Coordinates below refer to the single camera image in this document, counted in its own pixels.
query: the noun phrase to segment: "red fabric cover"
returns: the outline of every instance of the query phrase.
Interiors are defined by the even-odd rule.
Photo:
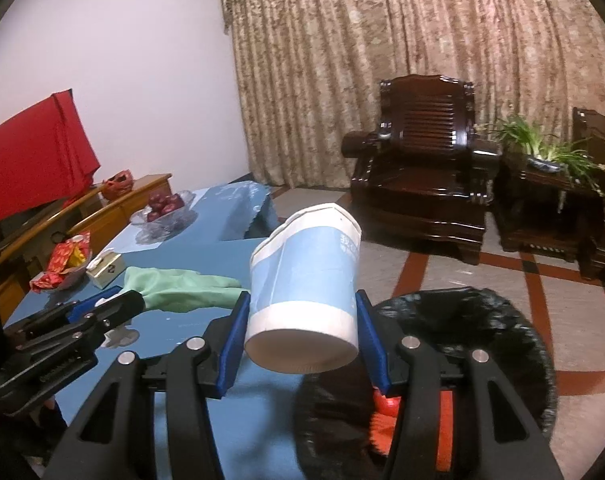
[[[71,90],[23,110],[0,125],[0,220],[82,194],[99,167]]]

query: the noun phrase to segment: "wooden armchair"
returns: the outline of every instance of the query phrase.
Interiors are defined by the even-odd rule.
[[[455,243],[476,265],[498,146],[475,137],[471,83],[409,75],[380,83],[380,128],[351,132],[351,209],[367,230]]]
[[[573,109],[573,142],[599,164],[605,164],[605,116],[595,110]],[[580,272],[593,279],[605,269],[605,197],[602,208],[585,211],[582,222],[583,246],[579,255]]]

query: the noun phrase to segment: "black trash bag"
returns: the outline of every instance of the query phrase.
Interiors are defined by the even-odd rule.
[[[474,348],[489,351],[551,439],[557,413],[553,362],[531,323],[487,288],[427,290],[383,301],[375,308],[397,319],[450,358]],[[385,458],[369,444],[374,412],[364,362],[305,376],[294,409],[298,463],[309,480],[377,480]]]

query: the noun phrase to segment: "plant pot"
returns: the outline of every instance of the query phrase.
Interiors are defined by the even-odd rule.
[[[549,162],[548,160],[542,160],[533,156],[527,157],[527,164],[545,173],[559,173],[562,170],[562,165],[557,162]]]

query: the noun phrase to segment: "silver bolt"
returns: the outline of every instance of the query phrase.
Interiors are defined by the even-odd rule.
[[[189,341],[186,342],[186,347],[189,350],[200,350],[204,348],[205,342],[202,337],[192,337]]]
[[[118,356],[118,362],[121,365],[130,365],[131,363],[133,363],[136,359],[136,354],[133,352],[122,352],[119,356]]]
[[[471,352],[471,357],[479,363],[486,363],[489,361],[489,354],[480,348]]]
[[[402,346],[415,350],[420,346],[420,339],[412,335],[406,335],[402,338]]]

